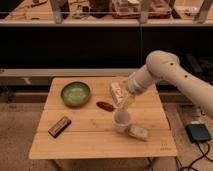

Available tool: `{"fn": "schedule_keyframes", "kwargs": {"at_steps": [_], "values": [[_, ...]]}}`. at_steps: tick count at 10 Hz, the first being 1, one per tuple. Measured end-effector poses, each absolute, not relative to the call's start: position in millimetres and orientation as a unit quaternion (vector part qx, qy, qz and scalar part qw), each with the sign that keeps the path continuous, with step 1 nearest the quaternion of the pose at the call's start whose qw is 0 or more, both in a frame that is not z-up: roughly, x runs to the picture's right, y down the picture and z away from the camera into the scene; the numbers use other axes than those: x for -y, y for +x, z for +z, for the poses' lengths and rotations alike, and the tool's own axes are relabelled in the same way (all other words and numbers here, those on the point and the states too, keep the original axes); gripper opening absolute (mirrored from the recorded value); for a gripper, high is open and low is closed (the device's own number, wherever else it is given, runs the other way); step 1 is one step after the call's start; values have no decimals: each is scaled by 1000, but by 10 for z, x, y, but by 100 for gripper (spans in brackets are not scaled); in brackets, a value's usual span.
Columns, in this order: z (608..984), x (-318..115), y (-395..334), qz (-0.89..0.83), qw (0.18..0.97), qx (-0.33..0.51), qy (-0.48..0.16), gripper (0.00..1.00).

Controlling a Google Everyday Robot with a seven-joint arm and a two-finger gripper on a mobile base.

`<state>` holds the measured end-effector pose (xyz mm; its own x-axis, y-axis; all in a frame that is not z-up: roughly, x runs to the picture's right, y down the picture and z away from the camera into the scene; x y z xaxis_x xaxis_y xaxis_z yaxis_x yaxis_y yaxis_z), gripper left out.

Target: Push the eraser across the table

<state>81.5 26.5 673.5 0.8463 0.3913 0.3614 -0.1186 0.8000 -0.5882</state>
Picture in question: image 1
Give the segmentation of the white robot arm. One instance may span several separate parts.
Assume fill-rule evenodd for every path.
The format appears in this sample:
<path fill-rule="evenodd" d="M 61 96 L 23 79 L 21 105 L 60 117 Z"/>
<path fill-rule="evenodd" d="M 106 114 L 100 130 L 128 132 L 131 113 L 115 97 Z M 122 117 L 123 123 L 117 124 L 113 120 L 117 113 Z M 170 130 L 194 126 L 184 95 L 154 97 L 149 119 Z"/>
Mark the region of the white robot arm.
<path fill-rule="evenodd" d="M 213 119 L 213 86 L 184 70 L 173 53 L 151 52 L 146 63 L 124 81 L 124 87 L 129 95 L 139 96 L 159 81 L 175 86 Z"/>

